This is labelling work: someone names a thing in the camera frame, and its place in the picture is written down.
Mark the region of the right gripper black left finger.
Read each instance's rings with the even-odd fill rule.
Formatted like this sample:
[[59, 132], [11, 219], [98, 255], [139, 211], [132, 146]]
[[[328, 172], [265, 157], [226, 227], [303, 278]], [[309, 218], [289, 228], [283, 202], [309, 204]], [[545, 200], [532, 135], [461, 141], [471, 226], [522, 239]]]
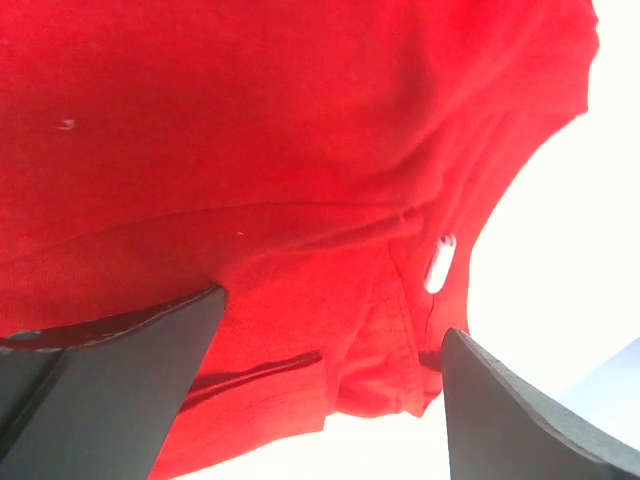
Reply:
[[2, 478], [148, 478], [225, 304], [211, 288], [3, 338]]

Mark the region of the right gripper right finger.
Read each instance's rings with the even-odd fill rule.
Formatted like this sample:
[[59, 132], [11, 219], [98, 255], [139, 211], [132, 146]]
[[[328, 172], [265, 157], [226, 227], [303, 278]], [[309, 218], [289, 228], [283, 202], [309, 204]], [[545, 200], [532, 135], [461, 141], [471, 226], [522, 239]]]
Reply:
[[524, 381], [468, 334], [442, 344], [454, 479], [636, 479], [639, 452]]

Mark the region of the red t shirt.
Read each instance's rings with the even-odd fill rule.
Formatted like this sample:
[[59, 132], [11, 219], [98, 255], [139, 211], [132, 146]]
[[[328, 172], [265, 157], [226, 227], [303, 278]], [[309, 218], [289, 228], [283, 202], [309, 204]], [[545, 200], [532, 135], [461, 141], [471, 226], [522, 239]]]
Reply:
[[421, 416], [474, 244], [587, 109], [589, 1], [5, 1], [1, 331], [223, 287], [155, 462]]

